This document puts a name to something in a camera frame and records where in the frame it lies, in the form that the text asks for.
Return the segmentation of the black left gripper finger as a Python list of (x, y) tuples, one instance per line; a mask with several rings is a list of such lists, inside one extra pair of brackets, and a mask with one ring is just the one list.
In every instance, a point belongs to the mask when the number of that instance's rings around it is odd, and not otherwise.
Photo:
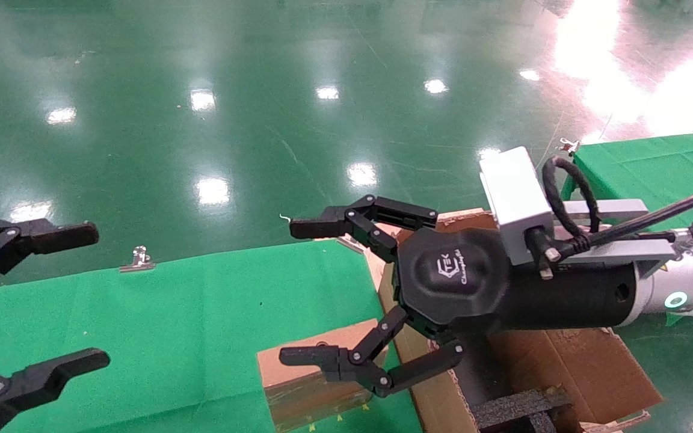
[(22, 412), (56, 401), (72, 378), (110, 362), (107, 352), (87, 348), (29, 365), (11, 376), (0, 375), (0, 431)]
[(32, 254), (57, 253), (99, 242), (99, 231), (91, 222), (56, 226), (41, 218), (13, 223), (0, 220), (0, 277)]

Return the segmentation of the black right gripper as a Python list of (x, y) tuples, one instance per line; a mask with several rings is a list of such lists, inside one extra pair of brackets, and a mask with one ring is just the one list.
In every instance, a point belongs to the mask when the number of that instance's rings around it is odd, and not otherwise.
[[(396, 301), (350, 350), (336, 345), (282, 348), (286, 366), (316, 366), (328, 382), (356, 382), (380, 398), (405, 391), (456, 367), (457, 340), (384, 370), (375, 359), (411, 320), (427, 337), (445, 333), (544, 331), (623, 324), (633, 310), (637, 278), (632, 264), (571, 266), (545, 280), (530, 264), (514, 266), (494, 230), (433, 230), (438, 213), (410, 203), (364, 195), (327, 206), (316, 218), (292, 219), (295, 239), (350, 235), (386, 263), (396, 262)], [(410, 230), (397, 246), (377, 224)]]

